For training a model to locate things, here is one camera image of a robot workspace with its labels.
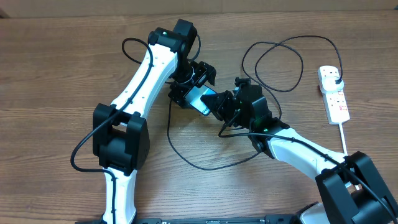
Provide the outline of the blue Samsung Galaxy smartphone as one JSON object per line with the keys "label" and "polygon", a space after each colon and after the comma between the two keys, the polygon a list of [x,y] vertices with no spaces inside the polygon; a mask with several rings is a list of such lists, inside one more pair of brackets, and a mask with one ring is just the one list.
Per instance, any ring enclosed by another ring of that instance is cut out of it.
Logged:
{"label": "blue Samsung Galaxy smartphone", "polygon": [[209,88],[206,85],[198,87],[193,87],[186,95],[186,102],[195,110],[200,112],[204,116],[208,116],[210,114],[210,109],[207,107],[204,102],[202,102],[201,97],[203,95],[215,95],[216,92]]}

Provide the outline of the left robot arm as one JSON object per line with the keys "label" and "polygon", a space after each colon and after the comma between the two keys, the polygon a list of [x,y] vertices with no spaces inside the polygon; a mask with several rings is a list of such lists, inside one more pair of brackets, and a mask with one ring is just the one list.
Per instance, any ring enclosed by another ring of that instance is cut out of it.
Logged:
{"label": "left robot arm", "polygon": [[213,93],[205,83],[214,84],[216,70],[188,58],[197,39],[193,23],[183,19],[173,30],[156,28],[149,34],[146,54],[124,91],[110,105],[95,108],[93,154],[106,178],[106,210],[100,223],[133,223],[136,217],[135,179],[150,149],[147,117],[165,82],[173,80],[169,97],[180,107],[205,116],[210,113],[201,96]]}

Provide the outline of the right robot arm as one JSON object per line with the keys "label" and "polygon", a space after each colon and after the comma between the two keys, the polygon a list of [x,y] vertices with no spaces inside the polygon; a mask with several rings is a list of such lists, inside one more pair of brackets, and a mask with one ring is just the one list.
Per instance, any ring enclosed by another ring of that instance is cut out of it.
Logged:
{"label": "right robot arm", "polygon": [[317,184],[321,202],[304,208],[292,223],[397,223],[397,202],[369,156],[359,151],[347,156],[305,139],[272,115],[261,86],[247,78],[237,78],[235,85],[201,100],[226,127],[245,128],[257,152]]}

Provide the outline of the white charger plug adapter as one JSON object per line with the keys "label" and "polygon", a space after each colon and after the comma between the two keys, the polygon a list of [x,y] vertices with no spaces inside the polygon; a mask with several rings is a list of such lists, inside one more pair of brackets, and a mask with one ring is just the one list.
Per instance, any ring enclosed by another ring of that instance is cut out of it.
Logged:
{"label": "white charger plug adapter", "polygon": [[322,77],[320,80],[320,91],[323,94],[329,94],[342,90],[344,85],[344,81],[338,77]]}

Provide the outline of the white power strip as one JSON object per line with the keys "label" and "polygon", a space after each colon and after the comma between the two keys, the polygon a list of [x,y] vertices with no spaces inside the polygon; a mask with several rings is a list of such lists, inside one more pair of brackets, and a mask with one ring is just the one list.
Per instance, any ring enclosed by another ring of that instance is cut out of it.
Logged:
{"label": "white power strip", "polygon": [[[339,71],[336,67],[330,65],[321,66],[318,69],[319,87],[322,77],[338,77]],[[326,116],[330,124],[342,124],[350,119],[348,105],[345,99],[343,89],[329,94],[323,94]]]}

